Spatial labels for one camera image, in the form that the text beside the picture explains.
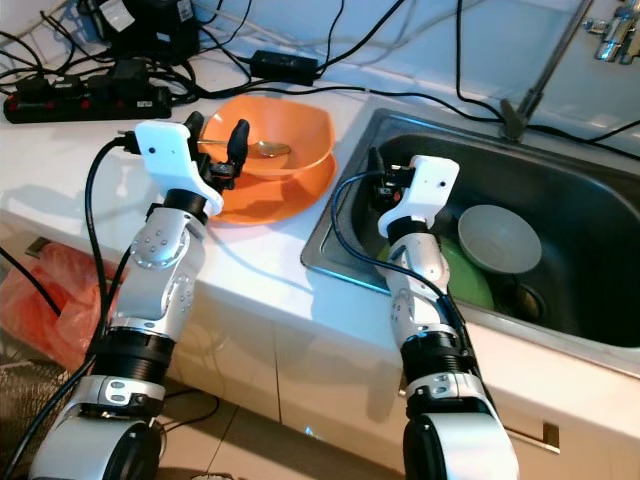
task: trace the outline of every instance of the tile floor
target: tile floor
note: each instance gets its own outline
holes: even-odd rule
[[[215,398],[202,392],[167,400],[160,421],[206,415]],[[400,480],[390,470],[221,402],[212,417],[167,434],[159,480],[189,480],[226,473],[236,480]],[[207,480],[217,480],[209,476]]]

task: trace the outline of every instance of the faucet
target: faucet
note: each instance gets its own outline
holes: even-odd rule
[[[589,19],[584,23],[589,33],[602,37],[595,58],[604,62],[620,61],[630,65],[640,54],[640,0],[626,0],[616,8],[610,21]]]
[[[544,89],[547,86],[551,75],[553,75],[553,72],[560,63],[560,60],[571,43],[571,39],[573,39],[576,31],[580,25],[583,24],[582,19],[587,13],[587,10],[589,10],[589,7],[591,7],[592,3],[593,0],[580,1],[578,7],[571,16],[569,23],[567,23],[560,40],[558,40],[553,52],[551,52],[551,56],[542,70],[540,77],[533,87],[527,91],[522,102],[518,105],[518,109],[516,110],[511,102],[506,98],[500,101],[500,109],[504,116],[504,125],[500,130],[500,135],[503,138],[513,142],[519,142],[522,138],[527,125],[529,125],[529,120],[531,120],[531,117],[533,116],[533,112],[535,112],[536,108],[540,104],[540,100],[542,100]],[[634,8],[640,9],[640,0],[628,0],[627,3],[633,3],[636,5]]]

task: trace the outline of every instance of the white countertop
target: white countertop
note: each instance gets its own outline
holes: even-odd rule
[[[199,68],[205,68],[202,62]],[[237,81],[216,62],[219,87]],[[419,116],[494,132],[435,107],[384,103],[365,94],[324,92],[295,101],[331,113],[335,154],[346,165],[372,112],[392,106]],[[212,114],[222,102],[200,101],[174,110],[184,121],[193,110]],[[0,122],[0,219],[51,240],[89,251],[84,225],[86,174],[99,148],[137,121],[11,125]],[[640,174],[640,164],[594,149],[527,134],[527,143]],[[329,198],[307,211],[268,226],[238,227],[210,222],[201,286],[214,298],[300,329],[341,335],[401,365],[386,312],[389,297],[309,271],[300,253]],[[157,190],[140,157],[115,150],[100,167],[94,186],[98,239],[106,258],[117,262],[144,221]],[[470,324],[487,384],[520,402],[554,415],[640,439],[640,380],[532,343]]]

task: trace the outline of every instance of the sink basin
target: sink basin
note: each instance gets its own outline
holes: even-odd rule
[[[493,311],[470,307],[468,320],[640,375],[640,178],[577,159],[377,111],[345,169],[367,169],[375,146],[385,163],[408,165],[414,155],[451,158],[460,174],[432,233],[457,241],[469,207],[498,205],[524,218],[542,243],[542,260],[525,274],[483,272]],[[346,239],[377,256],[368,183],[349,187],[339,210]],[[388,292],[384,278],[348,255],[324,212],[302,261],[310,268]]]

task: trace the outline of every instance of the drain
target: drain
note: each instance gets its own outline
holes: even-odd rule
[[[500,292],[499,303],[504,313],[527,322],[537,322],[544,314],[544,303],[540,296],[519,283],[504,287]]]

